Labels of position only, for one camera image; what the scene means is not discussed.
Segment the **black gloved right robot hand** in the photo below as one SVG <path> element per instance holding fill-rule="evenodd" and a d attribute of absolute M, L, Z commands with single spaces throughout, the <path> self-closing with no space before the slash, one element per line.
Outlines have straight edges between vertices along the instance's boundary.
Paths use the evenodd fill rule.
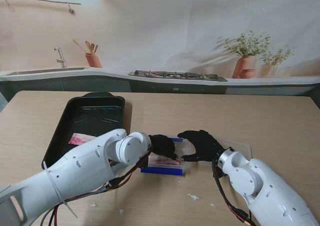
<path fill-rule="evenodd" d="M 182 133 L 179 133 L 177 136 L 179 138 L 188 140 L 195 148 L 194 154 L 184 155 L 181 157 L 183 161 L 211 162 L 225 151 L 221 144 L 213 136 L 211 136 L 208 132 L 204 130 L 187 130 Z"/>

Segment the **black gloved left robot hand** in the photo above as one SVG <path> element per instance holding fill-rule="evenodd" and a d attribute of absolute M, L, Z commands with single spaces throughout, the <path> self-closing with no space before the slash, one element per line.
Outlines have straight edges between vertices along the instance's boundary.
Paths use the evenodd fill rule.
<path fill-rule="evenodd" d="M 172 160 L 178 159 L 178 156 L 175 154 L 175 144 L 170 138 L 161 134 L 149 135 L 149 138 L 152 144 L 153 153 Z"/>

